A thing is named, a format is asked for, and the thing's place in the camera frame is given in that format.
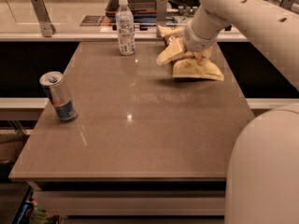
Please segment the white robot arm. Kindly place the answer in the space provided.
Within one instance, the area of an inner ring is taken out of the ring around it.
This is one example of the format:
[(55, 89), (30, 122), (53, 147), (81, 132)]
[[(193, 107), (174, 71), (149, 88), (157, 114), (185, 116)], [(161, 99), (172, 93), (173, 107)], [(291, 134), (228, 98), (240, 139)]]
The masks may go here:
[[(233, 25), (267, 60), (249, 54), (233, 72), (242, 90), (259, 98), (299, 86), (299, 16), (264, 0), (199, 0), (183, 43), (210, 47)], [(237, 137), (226, 177), (225, 224), (299, 224), (299, 106), (262, 113)]]

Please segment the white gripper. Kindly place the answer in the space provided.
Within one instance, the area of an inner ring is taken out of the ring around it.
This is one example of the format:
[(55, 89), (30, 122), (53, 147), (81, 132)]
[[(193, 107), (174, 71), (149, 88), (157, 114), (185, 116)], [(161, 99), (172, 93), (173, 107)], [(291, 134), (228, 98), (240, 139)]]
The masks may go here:
[(176, 38), (170, 42), (158, 55), (157, 64), (165, 65), (183, 58), (185, 47), (188, 51), (195, 52), (194, 58), (198, 65), (208, 63), (212, 52), (211, 46), (216, 42), (218, 33), (217, 26), (212, 21), (191, 19), (187, 22), (182, 39)]

